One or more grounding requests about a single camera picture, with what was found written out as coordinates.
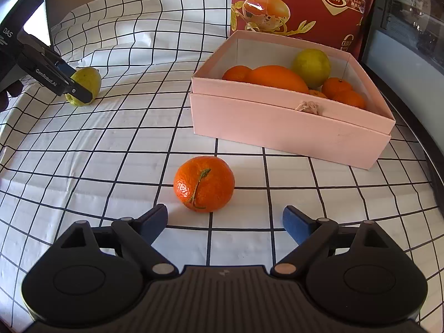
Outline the monitor screen at left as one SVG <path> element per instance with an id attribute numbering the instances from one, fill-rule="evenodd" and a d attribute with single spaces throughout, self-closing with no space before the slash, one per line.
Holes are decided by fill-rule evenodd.
<path id="1" fill-rule="evenodd" d="M 35 36 L 47 46 L 51 46 L 51 32 L 47 21 L 45 4 L 38 7 L 34 14 L 26 21 L 24 31 Z"/>

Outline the tangerine with stem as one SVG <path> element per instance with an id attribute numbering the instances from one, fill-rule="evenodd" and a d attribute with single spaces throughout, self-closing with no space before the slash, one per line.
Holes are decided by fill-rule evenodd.
<path id="1" fill-rule="evenodd" d="M 235 177 L 223 159 L 200 156 L 186 161 L 176 172 L 173 189 L 180 202 L 198 213 L 225 207 L 233 196 Z"/>

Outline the large orange fruit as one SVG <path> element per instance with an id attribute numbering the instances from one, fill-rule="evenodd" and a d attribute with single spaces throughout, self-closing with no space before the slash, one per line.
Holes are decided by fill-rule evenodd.
<path id="1" fill-rule="evenodd" d="M 264 65 L 252 69 L 245 75 L 244 81 L 265 87 L 309 93 L 309 87 L 298 74 L 280 65 Z"/>

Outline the pink open gift box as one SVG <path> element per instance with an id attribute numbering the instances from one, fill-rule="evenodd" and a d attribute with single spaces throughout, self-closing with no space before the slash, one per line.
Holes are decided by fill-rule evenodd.
<path id="1" fill-rule="evenodd" d="M 359 109 L 302 92 L 223 80 L 235 66 L 291 66 L 307 48 L 325 52 L 367 102 Z M 191 78 L 196 134 L 369 169 L 390 141 L 390 108 L 359 62 L 346 51 L 297 38 L 234 32 Z"/>

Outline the red quail egg snack bag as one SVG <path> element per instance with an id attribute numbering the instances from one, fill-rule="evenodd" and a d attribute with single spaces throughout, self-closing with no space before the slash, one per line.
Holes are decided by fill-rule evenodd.
<path id="1" fill-rule="evenodd" d="M 373 0 L 232 0 L 230 30 L 301 38 L 358 56 Z"/>

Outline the small tangerine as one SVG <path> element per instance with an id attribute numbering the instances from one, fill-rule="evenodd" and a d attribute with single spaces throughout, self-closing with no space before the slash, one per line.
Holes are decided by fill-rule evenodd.
<path id="1" fill-rule="evenodd" d="M 225 71 L 223 80 L 245 82 L 245 78 L 251 72 L 251 69 L 245 65 L 236 65 Z"/>
<path id="2" fill-rule="evenodd" d="M 352 107 L 357 107 L 362 110 L 367 109 L 366 100 L 362 97 L 362 95 L 360 95 L 358 92 L 355 92 L 354 90 L 336 92 L 332 95 L 331 99 L 336 102 L 340 102 Z"/>
<path id="3" fill-rule="evenodd" d="M 319 97 L 319 98 L 323 98 L 323 99 L 326 99 L 326 98 L 327 98 L 325 94 L 323 94 L 322 92 L 317 91 L 317 90 L 315 90 L 315 89 L 310 89 L 310 90 L 309 90 L 309 94 L 310 94 L 310 95 L 313 95 L 313 96 L 317 96 L 317 97 Z"/>
<path id="4" fill-rule="evenodd" d="M 326 95 L 328 99 L 332 99 L 336 94 L 339 94 L 340 92 L 347 92 L 352 89 L 353 87 L 348 81 L 338 77 L 330 77 L 325 80 L 321 87 L 321 92 Z"/>

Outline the glass panel computer case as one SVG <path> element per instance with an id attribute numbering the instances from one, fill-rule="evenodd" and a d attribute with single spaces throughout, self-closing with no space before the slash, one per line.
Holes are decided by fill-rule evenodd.
<path id="1" fill-rule="evenodd" d="M 443 206 L 443 0 L 374 0 L 361 61 L 426 154 Z"/>

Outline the green apple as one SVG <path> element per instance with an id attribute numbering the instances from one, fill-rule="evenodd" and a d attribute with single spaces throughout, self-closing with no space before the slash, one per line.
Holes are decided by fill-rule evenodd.
<path id="1" fill-rule="evenodd" d="M 71 79 L 83 88 L 88 89 L 92 93 L 92 98 L 88 102 L 82 102 L 71 94 L 65 94 L 66 101 L 77 107 L 91 104 L 101 89 L 102 78 L 99 71 L 93 67 L 84 67 L 72 74 Z"/>
<path id="2" fill-rule="evenodd" d="M 291 64 L 310 89 L 317 89 L 331 75 L 331 62 L 327 54 L 318 49 L 305 49 L 299 52 Z"/>

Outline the white black grid tablecloth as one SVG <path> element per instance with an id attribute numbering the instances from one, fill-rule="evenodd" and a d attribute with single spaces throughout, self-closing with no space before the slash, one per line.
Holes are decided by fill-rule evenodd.
<path id="1" fill-rule="evenodd" d="M 346 226 L 375 220 L 421 269 L 418 320 L 443 330 L 443 216 L 425 152 L 398 117 L 370 170 L 194 134 L 191 76 L 226 39 L 231 0 L 95 0 L 53 30 L 73 67 L 102 76 L 97 99 L 74 107 L 27 79 L 1 113 L 1 321 L 22 332 L 26 273 L 72 223 L 108 226 L 156 203 L 169 212 L 154 246 L 184 265 L 272 264 L 294 249 L 281 215 L 294 205 Z M 223 159 L 235 188 L 198 213 L 173 182 L 189 159 Z"/>

